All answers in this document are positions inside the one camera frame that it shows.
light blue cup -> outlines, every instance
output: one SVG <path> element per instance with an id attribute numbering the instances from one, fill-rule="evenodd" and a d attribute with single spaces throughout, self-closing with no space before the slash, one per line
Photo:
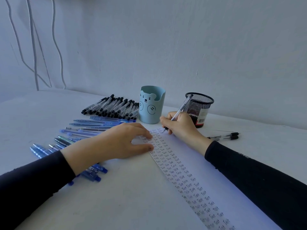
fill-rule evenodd
<path id="1" fill-rule="evenodd" d="M 165 92 L 165 89 L 158 86 L 142 86 L 139 105 L 139 118 L 142 122 L 154 124 L 160 121 Z"/>

white label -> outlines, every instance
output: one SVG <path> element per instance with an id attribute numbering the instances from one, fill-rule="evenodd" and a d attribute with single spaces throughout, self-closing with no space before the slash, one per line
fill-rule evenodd
<path id="1" fill-rule="evenodd" d="M 144 143 L 151 143 L 154 150 L 151 157 L 176 187 L 178 194 L 193 209 L 203 224 L 210 230 L 236 230 L 229 219 L 206 192 L 205 186 L 184 166 L 163 137 L 163 128 L 150 131 L 152 139 L 141 137 Z"/>
<path id="2" fill-rule="evenodd" d="M 195 125 L 202 125 L 202 124 L 204 123 L 204 121 L 205 121 L 205 119 L 206 119 L 206 116 L 207 116 L 207 114 L 208 114 L 208 110 L 209 110 L 209 108 L 207 108 L 207 109 L 201 109 L 201 110 L 200 110 Z"/>

long-sleeve black shirt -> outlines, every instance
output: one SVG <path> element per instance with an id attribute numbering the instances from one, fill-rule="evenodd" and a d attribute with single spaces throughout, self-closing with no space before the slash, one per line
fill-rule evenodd
<path id="1" fill-rule="evenodd" d="M 205 159 L 283 230 L 306 229 L 307 185 L 215 141 Z M 16 228 L 74 177 L 60 151 L 1 175 L 2 225 Z M 287 204 L 281 202 L 285 197 Z M 16 212 L 16 206 L 22 208 Z"/>

black mesh pen holder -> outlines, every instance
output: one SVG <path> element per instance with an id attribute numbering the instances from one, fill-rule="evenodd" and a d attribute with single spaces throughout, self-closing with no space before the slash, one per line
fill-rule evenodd
<path id="1" fill-rule="evenodd" d="M 188 97 L 190 94 L 193 94 L 193 97 L 183 111 L 190 115 L 196 128 L 201 128 L 204 125 L 208 110 L 214 100 L 212 97 L 194 92 L 186 93 L 185 96 Z"/>

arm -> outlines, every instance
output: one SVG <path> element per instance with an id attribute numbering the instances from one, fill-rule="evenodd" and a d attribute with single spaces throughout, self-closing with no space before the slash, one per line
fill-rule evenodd
<path id="1" fill-rule="evenodd" d="M 8 229 L 16 228 L 75 174 L 95 163 L 153 150 L 151 144 L 132 145 L 131 141 L 137 135 L 152 137 L 139 123 L 123 123 L 1 175 L 0 203 L 1 209 L 5 210 L 1 216 L 2 224 Z"/>
<path id="2" fill-rule="evenodd" d="M 174 132 L 202 154 L 283 230 L 306 228 L 307 185 L 204 137 L 188 114 L 181 113 L 177 121 L 170 121 L 173 115 L 170 112 L 167 118 L 160 118 L 171 129 L 169 134 Z"/>

